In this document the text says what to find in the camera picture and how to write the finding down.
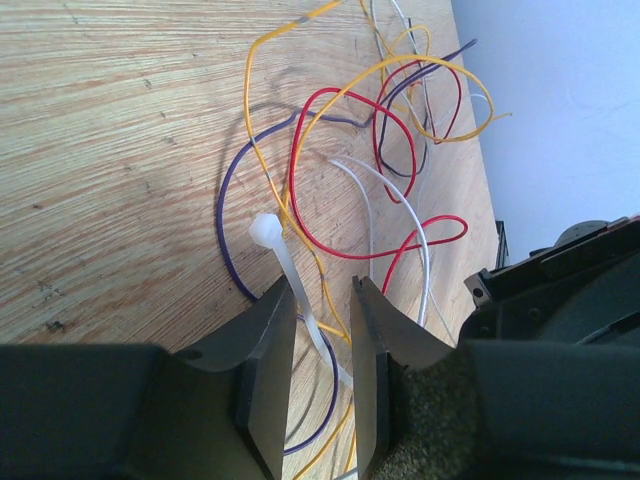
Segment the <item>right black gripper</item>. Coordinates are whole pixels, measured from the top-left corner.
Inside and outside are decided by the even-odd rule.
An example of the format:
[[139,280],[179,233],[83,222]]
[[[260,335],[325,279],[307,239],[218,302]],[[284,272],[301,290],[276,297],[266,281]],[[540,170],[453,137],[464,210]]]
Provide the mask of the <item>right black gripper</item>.
[[466,340],[639,344],[639,219],[586,221],[515,265],[465,281]]

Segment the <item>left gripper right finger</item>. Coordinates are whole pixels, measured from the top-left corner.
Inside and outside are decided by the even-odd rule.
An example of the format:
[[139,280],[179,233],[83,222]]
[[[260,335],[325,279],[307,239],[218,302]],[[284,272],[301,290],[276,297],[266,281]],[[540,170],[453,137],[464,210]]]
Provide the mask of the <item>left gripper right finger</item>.
[[362,479],[635,479],[639,352],[463,341],[450,347],[368,278],[350,320]]

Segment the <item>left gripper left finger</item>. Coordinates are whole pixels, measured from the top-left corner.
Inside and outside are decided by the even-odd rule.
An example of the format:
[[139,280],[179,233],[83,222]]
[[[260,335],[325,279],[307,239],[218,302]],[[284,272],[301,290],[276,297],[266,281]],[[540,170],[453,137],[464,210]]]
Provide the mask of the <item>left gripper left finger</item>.
[[171,353],[152,344],[5,345],[5,479],[277,479],[296,329],[277,280]]

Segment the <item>white zip tie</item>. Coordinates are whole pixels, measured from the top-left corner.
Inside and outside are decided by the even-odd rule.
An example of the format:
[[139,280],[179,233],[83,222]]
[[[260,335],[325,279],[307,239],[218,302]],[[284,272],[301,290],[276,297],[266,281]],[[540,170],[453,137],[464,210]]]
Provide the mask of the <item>white zip tie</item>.
[[317,318],[301,274],[284,239],[284,228],[279,217],[273,213],[257,214],[248,227],[248,235],[259,249],[272,258],[273,264],[278,266],[294,295],[294,315],[302,316],[311,344],[320,358],[332,367],[329,347],[324,343],[321,334],[333,333],[342,340],[346,340],[346,334],[340,326],[327,325]]

